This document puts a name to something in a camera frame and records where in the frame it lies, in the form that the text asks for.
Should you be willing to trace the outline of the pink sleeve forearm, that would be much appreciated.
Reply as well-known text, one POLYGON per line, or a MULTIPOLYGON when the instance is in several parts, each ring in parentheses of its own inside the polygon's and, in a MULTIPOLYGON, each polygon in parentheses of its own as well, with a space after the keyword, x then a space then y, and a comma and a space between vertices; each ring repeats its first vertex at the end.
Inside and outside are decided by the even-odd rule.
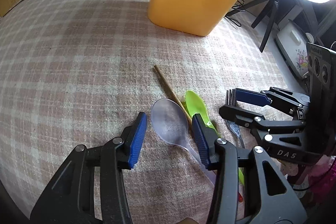
POLYGON ((309 166, 303 175, 303 182, 294 186, 298 198, 310 198, 316 203, 326 200, 335 186, 335 156, 325 156, 313 166, 309 166))

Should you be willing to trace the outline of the left gloved hand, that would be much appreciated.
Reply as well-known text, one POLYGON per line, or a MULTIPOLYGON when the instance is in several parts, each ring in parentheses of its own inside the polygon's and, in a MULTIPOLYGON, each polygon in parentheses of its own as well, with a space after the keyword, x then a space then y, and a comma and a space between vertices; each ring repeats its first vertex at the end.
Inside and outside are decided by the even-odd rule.
POLYGON ((185 218, 185 219, 177 222, 176 224, 199 224, 199 223, 192 218, 185 218))

